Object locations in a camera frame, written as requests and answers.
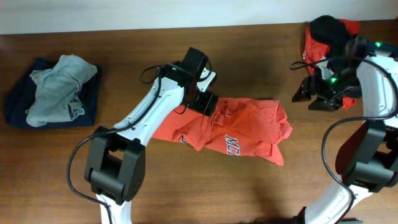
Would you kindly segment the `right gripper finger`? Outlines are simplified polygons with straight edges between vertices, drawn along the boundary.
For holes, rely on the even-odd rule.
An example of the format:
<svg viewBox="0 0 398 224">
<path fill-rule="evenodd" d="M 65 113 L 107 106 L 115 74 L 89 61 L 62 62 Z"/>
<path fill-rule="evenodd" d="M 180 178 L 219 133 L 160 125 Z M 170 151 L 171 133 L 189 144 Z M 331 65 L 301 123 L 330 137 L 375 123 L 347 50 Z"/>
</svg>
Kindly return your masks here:
<svg viewBox="0 0 398 224">
<path fill-rule="evenodd" d="M 338 111 L 340 108 L 341 105 L 336 100 L 326 100 L 320 97 L 308 105 L 308 109 L 313 111 Z"/>
<path fill-rule="evenodd" d="M 310 101 L 311 100 L 311 91 L 310 91 L 310 81 L 311 77 L 306 77 L 303 79 L 302 83 L 300 84 L 298 90 L 292 97 L 293 103 Z"/>
</svg>

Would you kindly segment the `red soccer print t-shirt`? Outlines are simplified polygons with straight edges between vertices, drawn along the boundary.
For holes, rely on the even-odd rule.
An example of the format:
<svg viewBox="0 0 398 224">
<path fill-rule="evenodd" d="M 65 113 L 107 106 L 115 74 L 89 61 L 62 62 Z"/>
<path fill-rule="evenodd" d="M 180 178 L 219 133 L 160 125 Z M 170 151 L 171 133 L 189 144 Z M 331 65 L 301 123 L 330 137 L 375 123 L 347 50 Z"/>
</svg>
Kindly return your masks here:
<svg viewBox="0 0 398 224">
<path fill-rule="evenodd" d="M 278 100 L 220 98 L 211 116 L 181 110 L 183 106 L 170 112 L 153 138 L 284 165 L 278 143 L 290 136 L 292 127 Z"/>
</svg>

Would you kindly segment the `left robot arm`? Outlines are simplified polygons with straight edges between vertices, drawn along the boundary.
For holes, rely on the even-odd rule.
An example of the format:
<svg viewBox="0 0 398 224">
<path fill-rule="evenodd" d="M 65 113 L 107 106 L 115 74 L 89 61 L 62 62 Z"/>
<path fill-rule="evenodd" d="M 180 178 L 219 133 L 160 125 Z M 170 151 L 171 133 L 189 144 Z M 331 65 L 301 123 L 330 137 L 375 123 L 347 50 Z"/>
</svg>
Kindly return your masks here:
<svg viewBox="0 0 398 224">
<path fill-rule="evenodd" d="M 111 129 L 91 138 L 85 180 L 100 203 L 102 223 L 130 223 L 131 201 L 146 169 L 146 146 L 175 108 L 210 116 L 218 97 L 208 91 L 216 73 L 203 52 L 189 48 L 184 59 L 155 67 L 156 79 L 144 99 Z"/>
</svg>

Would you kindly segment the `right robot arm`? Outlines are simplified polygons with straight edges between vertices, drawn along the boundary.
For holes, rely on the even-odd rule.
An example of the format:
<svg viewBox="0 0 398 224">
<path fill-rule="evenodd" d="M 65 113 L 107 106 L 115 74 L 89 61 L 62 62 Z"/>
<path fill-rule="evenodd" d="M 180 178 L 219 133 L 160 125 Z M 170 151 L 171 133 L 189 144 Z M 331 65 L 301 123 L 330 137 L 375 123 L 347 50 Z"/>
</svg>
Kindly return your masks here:
<svg viewBox="0 0 398 224">
<path fill-rule="evenodd" d="M 340 56 L 294 62 L 289 68 L 320 68 L 335 60 L 345 63 L 343 70 L 326 78 L 305 78 L 292 101 L 309 101 L 315 95 L 309 109 L 336 111 L 343 96 L 354 90 L 362 97 L 363 115 L 337 121 L 326 130 L 321 154 L 333 182 L 292 223 L 347 223 L 345 216 L 356 204 L 384 187 L 397 185 L 397 47 L 357 37 L 347 42 Z M 331 170 L 326 140 L 334 128 L 353 121 L 362 125 L 340 147 L 335 170 Z"/>
</svg>

